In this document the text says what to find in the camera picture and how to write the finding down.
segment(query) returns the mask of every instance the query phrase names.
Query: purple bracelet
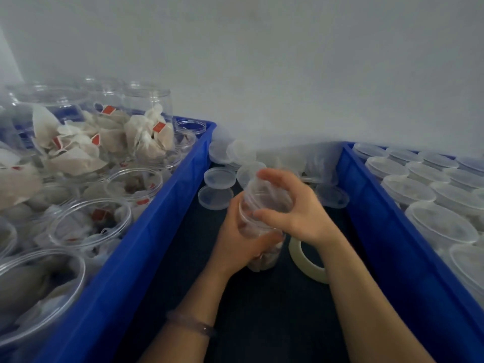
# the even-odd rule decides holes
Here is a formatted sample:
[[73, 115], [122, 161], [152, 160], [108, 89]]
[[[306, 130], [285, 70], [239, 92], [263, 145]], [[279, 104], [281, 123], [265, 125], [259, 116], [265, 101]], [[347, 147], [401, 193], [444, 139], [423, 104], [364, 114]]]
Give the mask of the purple bracelet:
[[209, 326], [206, 323], [198, 321], [197, 319], [191, 316], [182, 315], [177, 311], [166, 312], [166, 318], [168, 319], [168, 321], [172, 323], [176, 323], [177, 325], [184, 326], [202, 335], [205, 335], [208, 337], [214, 337], [217, 335], [215, 329], [212, 326]]

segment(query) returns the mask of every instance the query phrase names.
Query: hand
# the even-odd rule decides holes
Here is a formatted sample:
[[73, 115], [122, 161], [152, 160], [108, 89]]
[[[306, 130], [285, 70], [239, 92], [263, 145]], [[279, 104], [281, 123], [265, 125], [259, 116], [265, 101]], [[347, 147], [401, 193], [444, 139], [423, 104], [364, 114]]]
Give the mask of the hand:
[[257, 219], [313, 246], [324, 246], [333, 239], [343, 237], [314, 191], [294, 173], [266, 168], [261, 169], [257, 176], [289, 191], [294, 203], [289, 213], [278, 213], [271, 209], [256, 210], [254, 216]]
[[239, 229], [245, 223], [240, 218], [239, 203], [244, 193], [235, 196], [227, 209], [227, 215], [218, 232], [217, 242], [206, 269], [230, 278], [237, 271], [265, 250], [284, 240], [282, 234], [272, 231], [258, 238], [247, 238]]

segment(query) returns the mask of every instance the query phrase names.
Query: blue bin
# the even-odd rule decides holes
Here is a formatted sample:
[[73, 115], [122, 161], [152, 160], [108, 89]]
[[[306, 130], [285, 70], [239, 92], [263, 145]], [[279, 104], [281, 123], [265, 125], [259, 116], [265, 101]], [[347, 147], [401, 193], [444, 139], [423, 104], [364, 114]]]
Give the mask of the blue bin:
[[206, 132], [69, 310], [35, 362], [105, 363], [112, 359], [209, 168], [208, 150], [216, 124], [205, 123]]
[[336, 167], [375, 280], [436, 362], [484, 361], [484, 312], [378, 184], [352, 143]]

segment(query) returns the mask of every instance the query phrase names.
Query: beige tape roll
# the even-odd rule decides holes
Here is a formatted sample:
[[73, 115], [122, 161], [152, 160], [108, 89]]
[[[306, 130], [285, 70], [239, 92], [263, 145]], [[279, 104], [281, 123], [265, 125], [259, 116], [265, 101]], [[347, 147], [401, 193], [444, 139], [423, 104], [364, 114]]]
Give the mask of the beige tape roll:
[[289, 254], [292, 261], [296, 264], [299, 270], [301, 270], [306, 276], [310, 277], [317, 282], [328, 284], [328, 277], [326, 276], [326, 269], [321, 268], [306, 257], [301, 248], [301, 241], [295, 238], [291, 238], [289, 242]]

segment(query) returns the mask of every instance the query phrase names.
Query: person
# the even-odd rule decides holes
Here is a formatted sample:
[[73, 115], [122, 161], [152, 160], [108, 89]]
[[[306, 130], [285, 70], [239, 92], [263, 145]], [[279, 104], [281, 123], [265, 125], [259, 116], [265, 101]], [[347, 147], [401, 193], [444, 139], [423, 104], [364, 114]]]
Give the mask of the person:
[[[314, 246], [325, 265], [332, 298], [352, 363], [434, 362], [398, 316], [350, 243], [321, 206], [314, 192], [291, 172], [263, 169], [261, 179], [289, 191], [289, 213], [270, 209], [254, 216], [273, 228]], [[140, 359], [141, 363], [202, 362], [213, 332], [218, 305], [230, 277], [251, 259], [282, 241], [280, 232], [247, 239], [239, 229], [235, 196], [209, 261]]]

